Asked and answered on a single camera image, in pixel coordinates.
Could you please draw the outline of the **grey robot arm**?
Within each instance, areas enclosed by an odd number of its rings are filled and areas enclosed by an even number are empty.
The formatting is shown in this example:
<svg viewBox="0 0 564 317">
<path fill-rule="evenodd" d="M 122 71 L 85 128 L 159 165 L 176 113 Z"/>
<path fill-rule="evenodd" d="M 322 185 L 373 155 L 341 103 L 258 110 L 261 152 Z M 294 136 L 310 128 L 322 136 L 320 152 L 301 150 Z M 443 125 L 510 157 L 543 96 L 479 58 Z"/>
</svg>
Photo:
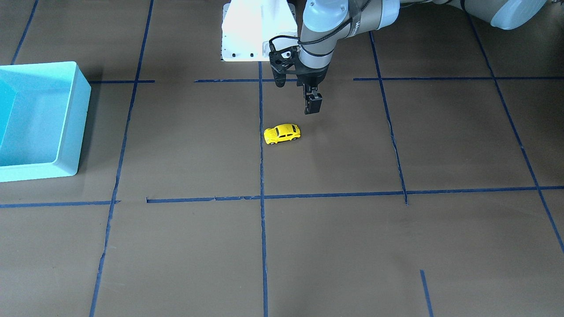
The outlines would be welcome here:
<svg viewBox="0 0 564 317">
<path fill-rule="evenodd" d="M 387 27 L 399 16 L 402 0 L 311 0 L 303 12 L 297 42 L 299 66 L 306 68 L 298 79 L 304 87 L 305 114 L 316 114 L 322 105 L 318 86 L 324 80 L 337 42 Z M 477 17 L 491 26 L 512 30 L 528 22 L 543 0 L 436 0 Z"/>
</svg>

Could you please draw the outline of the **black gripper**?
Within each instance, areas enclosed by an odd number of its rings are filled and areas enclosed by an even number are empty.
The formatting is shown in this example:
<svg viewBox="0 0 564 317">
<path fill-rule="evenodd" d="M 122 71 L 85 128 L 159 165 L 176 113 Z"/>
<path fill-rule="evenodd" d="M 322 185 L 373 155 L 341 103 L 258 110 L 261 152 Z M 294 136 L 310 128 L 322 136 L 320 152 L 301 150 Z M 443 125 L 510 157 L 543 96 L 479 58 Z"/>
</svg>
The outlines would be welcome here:
<svg viewBox="0 0 564 317">
<path fill-rule="evenodd" d="M 313 69 L 306 66 L 296 66 L 297 86 L 302 87 L 305 94 L 305 114 L 318 114 L 322 107 L 323 97 L 317 91 L 319 84 L 326 78 L 329 66 Z"/>
</svg>

